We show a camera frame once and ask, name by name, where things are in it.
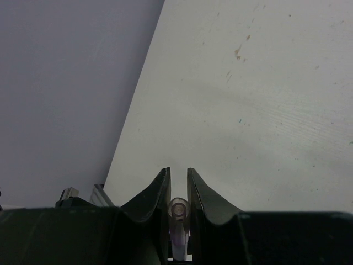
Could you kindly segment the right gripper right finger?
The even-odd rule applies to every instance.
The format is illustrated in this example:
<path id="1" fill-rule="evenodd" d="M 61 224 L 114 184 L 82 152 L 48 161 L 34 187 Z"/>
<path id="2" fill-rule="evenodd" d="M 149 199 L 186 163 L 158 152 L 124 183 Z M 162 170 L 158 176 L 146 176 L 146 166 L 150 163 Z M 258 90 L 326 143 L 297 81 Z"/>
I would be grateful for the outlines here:
<path id="1" fill-rule="evenodd" d="M 352 215 L 242 211 L 187 172 L 194 264 L 351 264 Z"/>

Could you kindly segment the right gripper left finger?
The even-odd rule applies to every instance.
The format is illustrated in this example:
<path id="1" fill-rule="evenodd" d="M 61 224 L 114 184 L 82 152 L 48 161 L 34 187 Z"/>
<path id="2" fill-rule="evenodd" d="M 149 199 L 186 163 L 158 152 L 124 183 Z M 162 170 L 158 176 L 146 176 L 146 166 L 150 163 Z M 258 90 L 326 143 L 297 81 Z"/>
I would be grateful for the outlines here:
<path id="1" fill-rule="evenodd" d="M 167 264 L 170 169 L 120 207 L 1 213 L 2 264 Z"/>

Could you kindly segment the clear purple pen cap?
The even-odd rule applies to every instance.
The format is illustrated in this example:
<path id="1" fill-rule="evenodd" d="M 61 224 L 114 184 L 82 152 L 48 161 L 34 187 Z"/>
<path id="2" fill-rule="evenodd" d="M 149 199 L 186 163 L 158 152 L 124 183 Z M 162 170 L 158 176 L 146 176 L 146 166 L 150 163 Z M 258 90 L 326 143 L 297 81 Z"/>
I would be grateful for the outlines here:
<path id="1" fill-rule="evenodd" d="M 172 199 L 168 206 L 168 224 L 172 245 L 185 248 L 190 235 L 190 204 L 183 198 Z"/>

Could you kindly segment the aluminium mounting rail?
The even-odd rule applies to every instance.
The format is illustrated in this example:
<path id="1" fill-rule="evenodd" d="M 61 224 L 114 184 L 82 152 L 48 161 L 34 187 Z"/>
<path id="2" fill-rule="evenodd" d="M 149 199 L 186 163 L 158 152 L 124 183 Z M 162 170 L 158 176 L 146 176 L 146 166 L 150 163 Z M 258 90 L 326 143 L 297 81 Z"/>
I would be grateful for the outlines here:
<path id="1" fill-rule="evenodd" d="M 114 207 L 114 203 L 104 192 L 103 184 L 95 184 L 89 202 L 98 207 Z"/>

